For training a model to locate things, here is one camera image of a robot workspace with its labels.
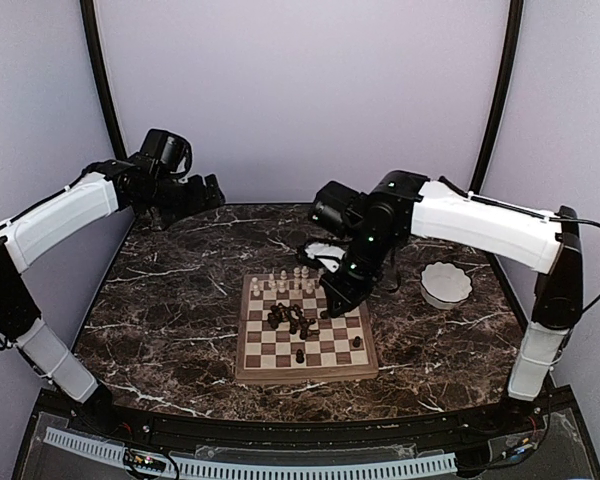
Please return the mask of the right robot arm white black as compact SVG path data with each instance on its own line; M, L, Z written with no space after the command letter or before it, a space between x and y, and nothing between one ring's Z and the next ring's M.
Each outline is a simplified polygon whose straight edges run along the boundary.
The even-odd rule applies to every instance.
M320 278L332 316L369 297L386 256L411 236L455 242L535 271L535 303L509 376L508 397L490 413L491 426L501 434L527 420L527 402L539 395L560 348L590 307L584 301L579 233L585 222L573 209L527 209L464 192L444 178L394 170L368 194L327 183L308 217L347 245Z

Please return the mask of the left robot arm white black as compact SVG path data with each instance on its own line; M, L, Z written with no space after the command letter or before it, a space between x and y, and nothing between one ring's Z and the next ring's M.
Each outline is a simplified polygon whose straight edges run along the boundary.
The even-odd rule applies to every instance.
M135 155L88 165L62 191L0 224L0 338L69 398L84 404L81 417L100 436L120 429L120 412L99 398L107 388L44 321L23 272L79 230L127 208L150 211L170 226L224 202L215 175L184 178L158 160Z

